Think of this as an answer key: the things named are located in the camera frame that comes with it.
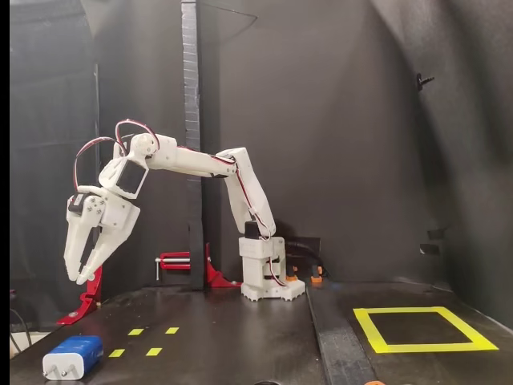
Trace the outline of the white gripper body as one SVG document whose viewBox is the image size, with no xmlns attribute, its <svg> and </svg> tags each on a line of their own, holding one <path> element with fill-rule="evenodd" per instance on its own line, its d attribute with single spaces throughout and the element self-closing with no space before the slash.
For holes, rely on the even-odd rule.
<svg viewBox="0 0 513 385">
<path fill-rule="evenodd" d="M 68 236 L 76 237 L 80 231 L 88 234 L 101 226 L 131 233 L 140 209 L 131 202 L 95 186 L 79 186 L 67 202 Z"/>
</svg>

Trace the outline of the white moving gripper finger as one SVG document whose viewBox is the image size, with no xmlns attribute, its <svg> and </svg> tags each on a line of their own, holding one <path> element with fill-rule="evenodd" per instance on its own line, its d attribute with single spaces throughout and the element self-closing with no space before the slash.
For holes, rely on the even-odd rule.
<svg viewBox="0 0 513 385">
<path fill-rule="evenodd" d="M 91 230 L 101 221 L 101 198 L 71 198 L 67 208 L 67 239 L 64 261 L 70 280 L 79 279 L 81 258 Z"/>
</svg>

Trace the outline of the white fixed gripper finger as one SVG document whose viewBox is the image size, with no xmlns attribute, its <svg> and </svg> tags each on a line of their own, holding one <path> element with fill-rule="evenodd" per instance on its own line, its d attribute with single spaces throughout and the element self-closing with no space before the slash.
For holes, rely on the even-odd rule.
<svg viewBox="0 0 513 385">
<path fill-rule="evenodd" d="M 128 234 L 121 230 L 103 228 L 86 265 L 82 268 L 78 283 L 90 280 L 96 270 L 127 240 Z"/>
</svg>

